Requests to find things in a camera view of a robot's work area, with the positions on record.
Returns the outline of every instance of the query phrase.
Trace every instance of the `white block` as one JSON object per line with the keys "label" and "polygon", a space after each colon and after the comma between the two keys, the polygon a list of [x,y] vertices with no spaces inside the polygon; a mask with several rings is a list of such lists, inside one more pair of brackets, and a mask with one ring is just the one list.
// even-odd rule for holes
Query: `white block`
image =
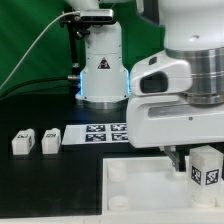
{"label": "white block", "polygon": [[13,155],[28,155],[35,144],[34,130],[19,131],[12,140]]}
{"label": "white block", "polygon": [[41,143],[43,154],[57,154],[61,145],[60,130],[57,128],[47,130]]}

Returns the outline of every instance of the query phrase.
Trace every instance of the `white plastic base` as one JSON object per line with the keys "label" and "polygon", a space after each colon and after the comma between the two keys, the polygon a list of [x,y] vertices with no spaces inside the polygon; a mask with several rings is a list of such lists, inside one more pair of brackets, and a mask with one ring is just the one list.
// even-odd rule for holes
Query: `white plastic base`
{"label": "white plastic base", "polygon": [[[210,212],[220,212],[219,209],[224,208],[224,184],[221,184],[218,197],[214,198],[210,204],[203,205],[195,202],[188,183],[189,158],[185,160],[187,172],[177,173],[168,157],[105,159],[103,215],[136,214],[145,211],[169,212],[173,214],[173,219],[161,223],[174,223],[171,220],[174,221],[174,217],[183,210],[186,213],[193,211],[198,215],[203,211],[203,216]],[[115,168],[111,168],[112,164],[117,167],[113,175],[111,170],[114,171]],[[118,168],[125,178],[120,178]]]}

